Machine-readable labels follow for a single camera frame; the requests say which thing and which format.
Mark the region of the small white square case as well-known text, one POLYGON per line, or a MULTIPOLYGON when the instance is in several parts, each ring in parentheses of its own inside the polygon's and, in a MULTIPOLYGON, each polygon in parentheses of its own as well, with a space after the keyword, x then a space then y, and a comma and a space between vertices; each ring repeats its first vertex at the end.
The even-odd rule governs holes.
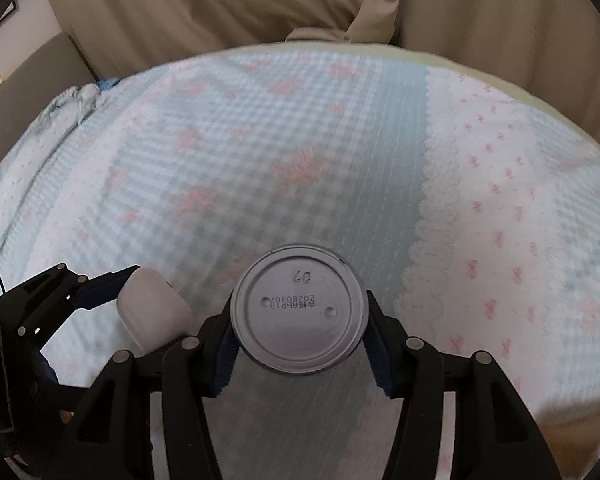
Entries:
POLYGON ((139 268, 117 296, 119 318, 142 354, 148 354, 193 326, 193 313, 180 294, 154 269, 139 268))

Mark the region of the small metal can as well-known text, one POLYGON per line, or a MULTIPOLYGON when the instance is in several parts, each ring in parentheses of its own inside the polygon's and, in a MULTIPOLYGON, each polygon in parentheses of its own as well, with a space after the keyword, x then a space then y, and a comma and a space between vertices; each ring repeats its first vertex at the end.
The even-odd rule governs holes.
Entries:
POLYGON ((370 307, 355 270, 312 244, 266 252, 237 281, 230 322, 254 362, 289 376, 332 368, 363 338, 370 307))

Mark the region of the crumpled light blue cloth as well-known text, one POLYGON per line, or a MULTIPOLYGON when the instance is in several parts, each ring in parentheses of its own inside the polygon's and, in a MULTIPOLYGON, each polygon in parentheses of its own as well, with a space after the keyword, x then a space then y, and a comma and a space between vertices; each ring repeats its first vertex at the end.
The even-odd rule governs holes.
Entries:
POLYGON ((30 125, 30 130, 36 136, 65 136, 81 125, 119 82, 119 78, 108 78, 64 90, 38 114, 30 125))

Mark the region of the checked floral bed blanket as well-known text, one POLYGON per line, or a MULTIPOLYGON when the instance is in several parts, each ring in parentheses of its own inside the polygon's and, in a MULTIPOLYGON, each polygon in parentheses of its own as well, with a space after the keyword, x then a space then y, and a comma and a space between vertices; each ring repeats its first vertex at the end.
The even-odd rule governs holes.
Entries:
MULTIPOLYGON (((409 335, 489 352, 549 448, 600 413, 600 146, 507 84, 388 47, 247 48, 125 78, 65 136, 30 125, 0 163, 0 296, 58 263, 154 269, 195 336, 257 258, 312 244, 409 335)), ((116 299, 42 355, 90 388, 120 351, 147 356, 116 299)), ((401 406, 363 338, 306 376, 239 344, 204 399, 219 479, 387 479, 401 406)))

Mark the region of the brown sofa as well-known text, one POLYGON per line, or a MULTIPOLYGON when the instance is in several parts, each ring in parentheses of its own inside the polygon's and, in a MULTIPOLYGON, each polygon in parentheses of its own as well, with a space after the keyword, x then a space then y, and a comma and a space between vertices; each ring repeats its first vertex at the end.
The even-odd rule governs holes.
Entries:
POLYGON ((55 96, 95 80, 93 67, 66 34, 31 54, 0 85, 0 162, 55 96))

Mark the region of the beige curtain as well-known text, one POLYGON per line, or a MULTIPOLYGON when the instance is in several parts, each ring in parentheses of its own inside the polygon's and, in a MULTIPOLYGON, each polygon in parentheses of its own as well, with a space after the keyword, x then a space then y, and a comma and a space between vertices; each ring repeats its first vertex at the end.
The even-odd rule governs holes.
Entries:
POLYGON ((600 14, 590 0, 50 0, 99 75, 285 40, 394 44, 501 77, 600 144, 600 14))

